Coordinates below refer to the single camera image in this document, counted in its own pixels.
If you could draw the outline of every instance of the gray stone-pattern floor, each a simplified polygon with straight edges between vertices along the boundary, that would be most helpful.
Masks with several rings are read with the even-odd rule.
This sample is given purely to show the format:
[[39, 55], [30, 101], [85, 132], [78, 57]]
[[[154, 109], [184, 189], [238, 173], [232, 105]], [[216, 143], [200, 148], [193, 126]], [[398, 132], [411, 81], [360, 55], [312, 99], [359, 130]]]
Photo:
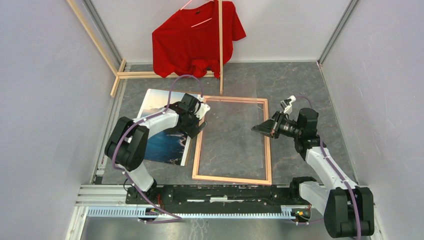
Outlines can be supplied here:
[[[151, 65], [132, 65], [130, 72], [151, 71]], [[140, 110], [147, 89], [169, 90], [174, 78], [128, 79], [125, 87], [119, 117], [135, 118]], [[205, 95], [219, 96], [219, 80], [211, 77], [200, 79]], [[341, 169], [352, 179], [354, 172], [350, 165], [342, 134], [336, 120], [329, 93], [320, 70], [315, 62], [261, 62], [228, 63], [224, 66], [223, 95], [232, 97], [257, 97], [268, 99], [268, 111], [271, 117], [279, 111], [280, 101], [291, 95], [308, 96], [313, 108], [319, 113], [318, 134], [320, 134]], [[175, 91], [199, 92], [199, 84], [191, 78], [180, 79]], [[298, 99], [293, 106], [292, 119], [296, 119], [301, 108], [308, 107], [308, 102]], [[242, 121], [234, 117], [233, 121]], [[314, 170], [303, 161], [295, 151], [293, 139], [281, 136], [271, 139], [272, 183], [287, 185], [293, 177], [312, 176], [319, 179]], [[232, 143], [226, 142], [228, 148]], [[220, 182], [197, 181], [192, 179], [193, 158], [196, 139], [192, 141], [187, 166], [176, 166], [154, 161], [144, 161], [147, 170], [158, 184], [221, 184]], [[102, 184], [122, 184], [125, 177], [106, 165]], [[226, 169], [228, 175], [263, 176], [264, 169]]]

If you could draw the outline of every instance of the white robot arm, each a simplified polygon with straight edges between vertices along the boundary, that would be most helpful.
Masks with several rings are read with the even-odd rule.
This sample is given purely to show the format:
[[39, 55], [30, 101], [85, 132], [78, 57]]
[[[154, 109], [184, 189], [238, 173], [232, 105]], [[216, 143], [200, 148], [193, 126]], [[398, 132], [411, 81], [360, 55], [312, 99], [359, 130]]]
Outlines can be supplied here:
[[155, 113], [135, 119], [121, 117], [108, 140], [104, 150], [105, 154], [112, 158], [118, 141], [129, 126], [144, 120], [130, 132], [121, 144], [115, 164], [119, 168], [125, 169], [133, 183], [146, 192], [155, 182], [143, 163], [148, 139], [165, 129], [174, 127], [179, 127], [180, 131], [194, 138], [207, 125], [206, 122], [203, 122], [199, 126], [200, 120], [210, 109], [202, 100], [202, 98], [197, 99], [192, 95], [185, 94], [181, 101], [171, 104], [168, 109], [162, 108], [160, 114]]
[[325, 143], [317, 135], [319, 114], [315, 110], [302, 108], [297, 121], [289, 119], [295, 100], [291, 96], [281, 101], [283, 110], [277, 111], [271, 119], [254, 126], [252, 130], [269, 138], [277, 139], [282, 134], [294, 139], [294, 148], [317, 173], [324, 187], [313, 177], [295, 177], [290, 186], [297, 191], [298, 197], [308, 201], [324, 216], [325, 228], [330, 236], [354, 237], [357, 226], [360, 226], [363, 236], [372, 235], [372, 192], [368, 187], [359, 187], [333, 160]]

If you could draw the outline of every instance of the wooden stick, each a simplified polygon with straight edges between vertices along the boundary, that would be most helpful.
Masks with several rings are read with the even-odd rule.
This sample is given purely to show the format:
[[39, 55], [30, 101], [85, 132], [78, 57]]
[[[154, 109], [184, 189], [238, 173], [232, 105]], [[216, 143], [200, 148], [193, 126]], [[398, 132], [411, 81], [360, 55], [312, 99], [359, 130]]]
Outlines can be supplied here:
[[[268, 99], [264, 99], [263, 101], [263, 121], [268, 120], [269, 116], [268, 116]], [[272, 174], [272, 166], [271, 166], [271, 143], [270, 143], [270, 138], [264, 136], [265, 141], [265, 159], [270, 159], [269, 161], [265, 161], [265, 174], [266, 174], [266, 179], [271, 180], [273, 179], [273, 174]]]
[[223, 55], [223, 0], [218, 0], [219, 14], [219, 95], [224, 91], [224, 55]]
[[[122, 72], [125, 69], [125, 64], [127, 64], [127, 61], [125, 60], [125, 58], [122, 59], [122, 62], [120, 63], [119, 69], [118, 69], [118, 73]], [[115, 83], [113, 83], [113, 87], [112, 87], [112, 91], [110, 92], [110, 96], [112, 98], [115, 97], [115, 95], [117, 94], [117, 90], [118, 90], [118, 86], [119, 86], [119, 82], [121, 81], [120, 76], [118, 75], [115, 78]]]
[[238, 97], [238, 96], [203, 96], [205, 99], [209, 101], [238, 101], [239, 103], [260, 103], [264, 104], [265, 101], [268, 101], [266, 98], [252, 98], [252, 97]]
[[[248, 103], [248, 104], [262, 104], [263, 105], [263, 119], [268, 119], [268, 100], [266, 98], [251, 98], [251, 97], [235, 97], [235, 96], [203, 96], [204, 102], [207, 101], [222, 101], [228, 103]], [[235, 177], [222, 177], [222, 176], [207, 176], [199, 175], [199, 165], [202, 150], [203, 131], [197, 135], [196, 149], [194, 152], [193, 172], [191, 178], [194, 180], [227, 182], [227, 183], [242, 183], [242, 184], [257, 184], [257, 185], [271, 185], [273, 182], [272, 166], [271, 166], [271, 145], [270, 139], [264, 137], [264, 157], [265, 157], [265, 180], [263, 179], [249, 179], [249, 178], [235, 178]]]
[[[162, 78], [161, 76], [157, 75], [154, 71], [124, 71], [124, 72], [118, 72], [117, 75], [122, 77], [156, 75], [158, 78]], [[177, 77], [178, 75], [176, 73], [171, 73], [170, 75], [167, 76], [167, 78], [177, 78]], [[212, 71], [207, 71], [204, 77], [214, 77], [214, 73]]]
[[192, 179], [194, 179], [194, 180], [204, 180], [204, 181], [214, 181], [214, 182], [225, 182], [225, 183], [268, 185], [268, 186], [272, 185], [271, 180], [235, 178], [235, 177], [224, 177], [224, 176], [196, 175], [196, 176], [192, 177]]
[[90, 36], [91, 40], [93, 41], [94, 45], [97, 47], [98, 51], [100, 52], [101, 56], [106, 61], [107, 65], [109, 66], [110, 70], [112, 70], [115, 77], [117, 77], [117, 69], [115, 68], [112, 60], [109, 58], [109, 56], [106, 54], [105, 49], [103, 48], [102, 44], [100, 43], [99, 39], [97, 38], [96, 34], [94, 33], [93, 29], [90, 27], [87, 19], [84, 17], [83, 13], [81, 12], [81, 9], [78, 7], [78, 5], [75, 3], [75, 0], [66, 0], [69, 4], [70, 8], [73, 10], [75, 15], [78, 17], [78, 20], [81, 22], [82, 26], [84, 27], [85, 31]]

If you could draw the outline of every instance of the purple cable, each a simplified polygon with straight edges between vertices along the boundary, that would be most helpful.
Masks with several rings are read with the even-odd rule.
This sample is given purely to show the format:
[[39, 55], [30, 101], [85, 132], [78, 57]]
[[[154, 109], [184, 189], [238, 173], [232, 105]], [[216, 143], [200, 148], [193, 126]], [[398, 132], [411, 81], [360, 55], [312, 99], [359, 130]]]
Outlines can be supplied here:
[[297, 99], [306, 99], [307, 100], [307, 102], [309, 103], [309, 106], [310, 106], [310, 108], [312, 108], [312, 102], [311, 102], [311, 100], [308, 98], [308, 97], [306, 97], [306, 96], [294, 96], [295, 98], [297, 98]]
[[[201, 92], [201, 94], [200, 94], [200, 96], [201, 97], [203, 97], [203, 88], [202, 88], [202, 84], [200, 83], [200, 81], [199, 81], [199, 79], [197, 78], [197, 77], [195, 77], [195, 76], [193, 76], [193, 75], [188, 75], [188, 74], [184, 74], [184, 75], [181, 75], [181, 76], [179, 76], [179, 77], [177, 77], [174, 81], [173, 81], [173, 83], [172, 83], [172, 85], [171, 85], [171, 88], [170, 88], [170, 90], [169, 90], [169, 94], [168, 94], [168, 103], [167, 103], [167, 105], [166, 105], [166, 107], [165, 107], [165, 109], [163, 110], [163, 111], [159, 111], [159, 112], [157, 112], [157, 113], [155, 113], [155, 114], [152, 114], [152, 115], [149, 115], [149, 116], [147, 116], [147, 117], [145, 117], [145, 118], [143, 118], [143, 119], [141, 119], [140, 121], [137, 121], [137, 122], [135, 122], [133, 125], [131, 125], [125, 132], [124, 132], [124, 134], [122, 135], [122, 137], [119, 139], [119, 141], [118, 141], [118, 143], [117, 143], [117, 145], [116, 145], [116, 148], [115, 148], [115, 151], [113, 152], [113, 156], [112, 156], [112, 167], [114, 168], [114, 169], [116, 169], [116, 170], [120, 170], [120, 171], [124, 171], [125, 172], [125, 176], [128, 178], [128, 180], [129, 181], [131, 181], [132, 183], [134, 183], [134, 181], [131, 179], [131, 177], [128, 175], [128, 173], [125, 171], [125, 169], [124, 168], [121, 168], [121, 167], [118, 167], [116, 164], [115, 164], [115, 161], [116, 161], [116, 159], [117, 159], [117, 155], [118, 155], [118, 150], [119, 150], [119, 148], [121, 147], [121, 145], [122, 145], [122, 143], [124, 142], [124, 140], [125, 140], [125, 138], [127, 137], [127, 135], [131, 132], [131, 130], [133, 130], [137, 125], [139, 125], [139, 124], [141, 124], [141, 123], [143, 123], [143, 122], [145, 122], [145, 121], [147, 121], [147, 120], [149, 120], [149, 119], [152, 119], [152, 118], [155, 118], [155, 117], [157, 117], [157, 116], [159, 116], [159, 115], [162, 115], [162, 114], [164, 114], [169, 108], [170, 108], [170, 101], [171, 101], [171, 93], [172, 93], [172, 90], [174, 89], [174, 85], [175, 85], [175, 83], [178, 81], [178, 80], [180, 80], [181, 78], [184, 78], [184, 77], [190, 77], [190, 78], [193, 78], [193, 79], [196, 79], [197, 81], [198, 81], [198, 83], [199, 83], [199, 85], [200, 85], [200, 92]], [[167, 212], [167, 211], [165, 211], [164, 209], [162, 209], [162, 208], [160, 208], [160, 207], [158, 207], [158, 206], [156, 206], [152, 201], [150, 201], [148, 198], [147, 198], [147, 196], [143, 193], [143, 191], [137, 186], [137, 185], [135, 185], [134, 184], [134, 187], [135, 187], [135, 189], [137, 189], [137, 191], [141, 194], [141, 196], [143, 197], [143, 199], [146, 201], [146, 202], [148, 202], [150, 205], [152, 205], [155, 209], [157, 209], [157, 210], [159, 210], [159, 211], [161, 211], [162, 213], [164, 213], [164, 214], [167, 214], [167, 215], [169, 215], [169, 216], [171, 216], [171, 217], [174, 217], [174, 218], [176, 218], [176, 219], [169, 219], [169, 220], [162, 220], [162, 221], [145, 221], [145, 223], [147, 223], [147, 224], [164, 224], [164, 223], [174, 223], [174, 222], [179, 222], [179, 221], [181, 221], [182, 220], [182, 218], [180, 217], [180, 216], [177, 216], [177, 215], [175, 215], [175, 214], [172, 214], [172, 213], [170, 213], [170, 212]]]

